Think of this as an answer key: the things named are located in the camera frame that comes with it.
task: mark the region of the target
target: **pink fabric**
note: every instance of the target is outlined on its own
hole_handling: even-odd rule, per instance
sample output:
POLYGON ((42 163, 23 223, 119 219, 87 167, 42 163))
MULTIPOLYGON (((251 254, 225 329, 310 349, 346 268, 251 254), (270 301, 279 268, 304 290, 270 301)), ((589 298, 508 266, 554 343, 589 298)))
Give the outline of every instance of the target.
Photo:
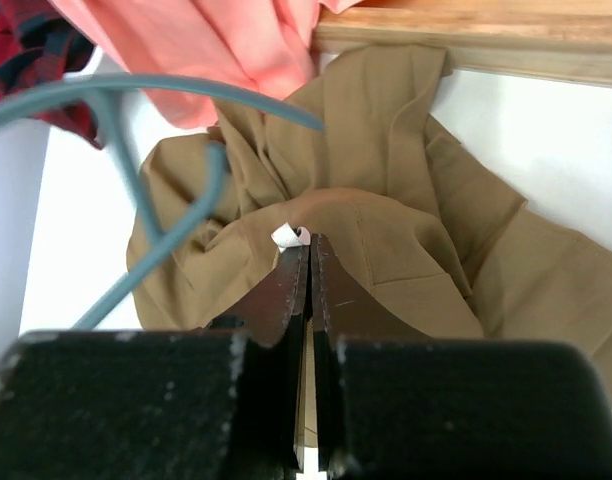
MULTIPOLYGON (((126 71, 218 80, 284 99, 315 75, 311 33, 320 3, 359 0, 51 0, 126 71)), ((213 125, 207 97, 146 92, 182 128, 213 125)))

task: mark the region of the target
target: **red plaid shirt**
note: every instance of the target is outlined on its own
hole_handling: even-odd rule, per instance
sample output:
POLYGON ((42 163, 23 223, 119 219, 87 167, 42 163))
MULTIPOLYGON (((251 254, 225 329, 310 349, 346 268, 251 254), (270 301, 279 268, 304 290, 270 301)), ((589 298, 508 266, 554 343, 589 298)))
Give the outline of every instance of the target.
MULTIPOLYGON (((42 83, 60 80, 64 72, 84 68, 93 45, 48 3, 48 0, 0 0, 0 99, 42 83)), ((97 126, 83 103, 35 116, 84 137, 96 148, 97 126)))

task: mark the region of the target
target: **brown fabric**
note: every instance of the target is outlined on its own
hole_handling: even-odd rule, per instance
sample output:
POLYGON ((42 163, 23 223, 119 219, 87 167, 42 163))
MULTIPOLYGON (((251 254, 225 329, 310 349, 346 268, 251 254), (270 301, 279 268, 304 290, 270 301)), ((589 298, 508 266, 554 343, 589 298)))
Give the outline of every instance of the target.
MULTIPOLYGON (((213 218, 135 291, 142 325, 205 325, 268 274, 270 235, 289 222, 327 235, 344 268, 422 332, 572 342, 612 398, 612 253, 528 212, 429 116, 444 55, 342 55, 289 100, 325 133, 217 102, 219 129, 161 141, 142 176, 165 228, 202 194, 211 138, 231 172, 213 218)), ((137 221, 129 268, 148 249, 137 221)))

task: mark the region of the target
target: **white paper piece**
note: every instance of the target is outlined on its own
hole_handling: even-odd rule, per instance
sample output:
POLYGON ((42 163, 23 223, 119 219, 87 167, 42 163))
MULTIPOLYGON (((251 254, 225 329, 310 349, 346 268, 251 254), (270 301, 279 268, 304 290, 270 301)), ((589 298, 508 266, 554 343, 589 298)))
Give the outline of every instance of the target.
POLYGON ((297 233, 295 233, 288 223, 275 230, 271 234, 271 238, 282 253, 287 248, 310 245, 310 232, 304 227, 299 227, 297 233))

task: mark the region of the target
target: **crumpled clothing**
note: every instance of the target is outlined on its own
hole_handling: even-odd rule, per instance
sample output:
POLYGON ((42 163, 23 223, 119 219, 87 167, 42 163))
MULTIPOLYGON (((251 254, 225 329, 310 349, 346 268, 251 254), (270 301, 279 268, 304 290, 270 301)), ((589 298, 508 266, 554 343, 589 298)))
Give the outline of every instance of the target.
MULTIPOLYGON (((83 69, 93 48, 47 0, 0 0, 0 99, 83 69)), ((94 117, 83 102, 35 118, 101 148, 94 117)))
MULTIPOLYGON (((288 100, 323 133, 219 102, 219 128, 162 140, 141 175, 165 229, 202 195, 211 140, 230 168, 212 217, 134 291, 144 328, 203 327, 231 307, 272 270, 271 234, 288 222, 326 235, 417 330, 568 342, 612 399, 612 253, 528 211, 429 114, 444 60, 421 46, 341 55, 288 100)), ((137 219, 129 269, 149 249, 137 219)))
MULTIPOLYGON (((359 0, 51 0, 131 73, 221 81, 284 99, 316 74, 309 53, 319 4, 340 12, 359 0)), ((210 98, 146 90, 180 128, 214 125, 210 98)))

